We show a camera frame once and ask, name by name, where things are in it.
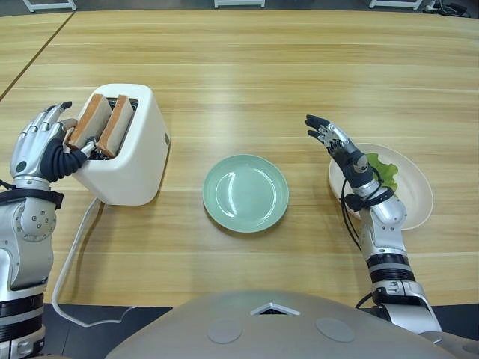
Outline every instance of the white bowl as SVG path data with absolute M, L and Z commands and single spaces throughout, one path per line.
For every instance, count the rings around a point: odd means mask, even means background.
M 418 166 L 399 152 L 380 144 L 356 144 L 356 146 L 363 153 L 378 153 L 382 163 L 392 163 L 397 166 L 399 172 L 394 175 L 394 181 L 397 183 L 396 195 L 407 210 L 403 230 L 412 230 L 422 225 L 433 211 L 433 191 Z M 331 160 L 329 163 L 329 185 L 338 200 L 341 197 L 343 181 L 343 172 L 336 162 Z M 344 197 L 352 192 L 349 183 L 346 183 Z M 349 208 L 348 212 L 357 219 L 361 219 L 359 212 L 353 212 Z

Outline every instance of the bread slice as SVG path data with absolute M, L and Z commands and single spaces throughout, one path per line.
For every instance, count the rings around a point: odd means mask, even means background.
M 113 113 L 97 144 L 98 149 L 110 159 L 118 154 L 132 116 L 133 107 L 129 98 L 119 95 Z
M 108 100 L 102 94 L 95 93 L 91 97 L 78 125 L 72 131 L 67 146 L 77 150 L 84 147 L 90 137 L 95 137 L 98 140 L 111 114 L 112 108 Z

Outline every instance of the lettuce leaf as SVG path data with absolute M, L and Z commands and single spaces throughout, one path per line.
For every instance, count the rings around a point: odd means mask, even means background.
M 379 160 L 379 154 L 377 153 L 367 153 L 366 154 L 367 161 L 369 162 L 369 165 L 371 167 L 374 167 L 377 169 L 379 172 L 379 175 L 381 175 L 382 179 L 382 185 L 385 185 L 387 187 L 391 187 L 394 192 L 397 190 L 397 183 L 394 181 L 394 175 L 399 172 L 399 169 L 397 168 L 396 165 L 393 165 L 392 163 L 386 164 L 382 163 Z

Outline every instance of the table surface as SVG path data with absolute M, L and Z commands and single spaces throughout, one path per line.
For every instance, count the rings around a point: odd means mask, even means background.
M 61 301 L 176 306 L 290 289 L 355 304 L 370 278 L 329 189 L 330 158 L 306 135 L 317 114 L 425 173 L 433 213 L 403 232 L 416 278 L 434 305 L 478 302 L 478 34 L 476 20 L 404 13 L 75 13 L 0 102 L 0 178 L 42 108 L 72 100 L 76 116 L 100 85 L 148 85 L 172 135 L 161 191 L 102 208 Z M 262 233 L 228 232 L 204 211 L 205 175 L 235 153 L 267 158 L 288 181 L 287 213 Z M 47 300 L 92 200 L 73 178 L 53 188 L 65 199 Z
M 0 19 L 0 99 L 69 16 L 69 13 L 49 13 Z

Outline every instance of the floor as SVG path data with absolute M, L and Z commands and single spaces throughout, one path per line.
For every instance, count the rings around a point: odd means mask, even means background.
M 31 0 L 32 4 L 45 2 L 63 2 L 62 0 Z M 454 2 L 467 7 L 471 17 L 478 18 L 479 2 L 477 0 L 444 0 L 444 4 Z M 95 10 L 151 10 L 151 9 L 213 9 L 213 0 L 75 0 L 79 11 Z M 364 10 L 364 11 L 400 11 L 411 13 L 412 9 L 399 7 L 375 7 L 371 10 L 369 0 L 266 0 L 266 9 L 297 10 Z M 421 9 L 429 3 L 424 0 Z M 68 10 L 40 10 L 38 13 Z M 1 0 L 0 16 L 27 15 L 26 6 L 21 0 Z
M 85 322 L 118 319 L 125 307 L 87 305 L 62 306 L 67 313 Z M 104 358 L 115 346 L 171 308 L 139 307 L 128 312 L 121 324 L 80 328 L 58 316 L 51 304 L 45 306 L 44 354 L 65 355 L 73 359 Z M 479 340 L 479 304 L 434 307 L 442 329 L 461 337 Z

